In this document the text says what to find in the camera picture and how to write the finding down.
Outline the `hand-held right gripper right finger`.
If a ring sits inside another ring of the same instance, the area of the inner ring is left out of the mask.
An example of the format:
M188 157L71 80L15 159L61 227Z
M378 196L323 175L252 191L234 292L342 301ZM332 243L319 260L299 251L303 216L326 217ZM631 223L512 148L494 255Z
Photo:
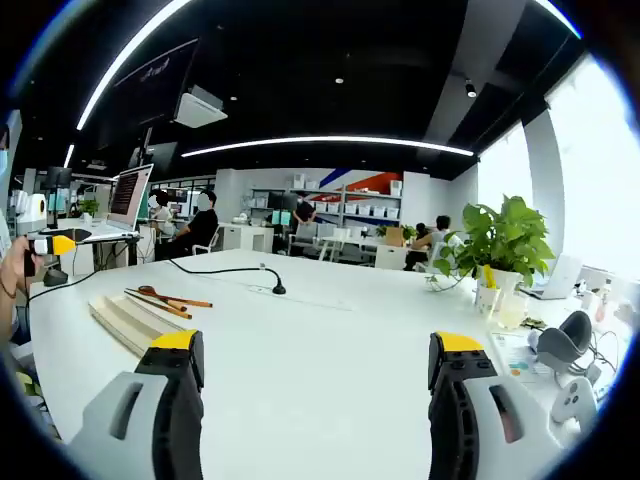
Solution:
M560 458L545 410L474 339L430 335L428 388L431 479L542 479Z

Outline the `person's left hand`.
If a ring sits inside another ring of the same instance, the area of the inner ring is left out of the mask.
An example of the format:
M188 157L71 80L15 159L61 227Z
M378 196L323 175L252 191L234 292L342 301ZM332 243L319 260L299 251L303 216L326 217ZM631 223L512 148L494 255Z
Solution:
M27 238L18 237L1 262L1 302L4 304L13 304L18 290L26 293L29 289L30 280L24 270L25 258L33 262L35 272L44 265L44 258L29 250Z

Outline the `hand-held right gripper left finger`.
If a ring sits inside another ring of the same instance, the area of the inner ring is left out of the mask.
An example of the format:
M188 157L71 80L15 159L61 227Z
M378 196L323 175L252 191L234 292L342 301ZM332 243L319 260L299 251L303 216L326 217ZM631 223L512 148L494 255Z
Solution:
M89 479L201 479L203 387L202 332L161 335L84 408L74 458Z

